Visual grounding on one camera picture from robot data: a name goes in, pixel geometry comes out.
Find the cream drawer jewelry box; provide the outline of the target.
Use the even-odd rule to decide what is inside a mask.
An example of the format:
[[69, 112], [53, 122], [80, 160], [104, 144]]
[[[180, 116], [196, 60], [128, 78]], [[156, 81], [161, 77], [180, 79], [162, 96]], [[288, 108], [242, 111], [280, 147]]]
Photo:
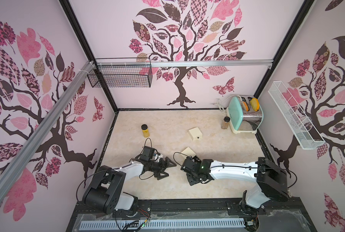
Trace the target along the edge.
[[189, 129], [188, 133], [189, 133], [192, 141], [200, 140], [203, 136], [201, 130], [198, 127]]

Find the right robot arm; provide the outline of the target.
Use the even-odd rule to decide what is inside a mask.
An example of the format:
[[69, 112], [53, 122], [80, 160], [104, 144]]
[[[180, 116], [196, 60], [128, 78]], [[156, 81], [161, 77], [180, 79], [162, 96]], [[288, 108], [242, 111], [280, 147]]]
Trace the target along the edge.
[[255, 183], [251, 190], [245, 190], [240, 209], [253, 214], [268, 201], [287, 202], [287, 172], [265, 157], [247, 163], [228, 163], [213, 159], [199, 159], [187, 156], [181, 165], [191, 186], [206, 184], [219, 179], [235, 179]]

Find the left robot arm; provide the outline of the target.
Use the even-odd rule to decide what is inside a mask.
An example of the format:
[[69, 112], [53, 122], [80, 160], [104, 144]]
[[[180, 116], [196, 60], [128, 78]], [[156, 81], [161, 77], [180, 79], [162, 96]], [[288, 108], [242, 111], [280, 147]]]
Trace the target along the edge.
[[129, 217], [134, 216], [138, 211], [138, 198], [123, 191], [124, 183], [146, 172], [151, 172], [154, 178], [162, 180], [169, 176], [166, 169], [175, 166], [175, 162], [164, 157], [155, 148], [145, 146], [140, 154], [123, 166], [101, 166], [92, 176], [81, 203], [105, 214], [124, 211]]

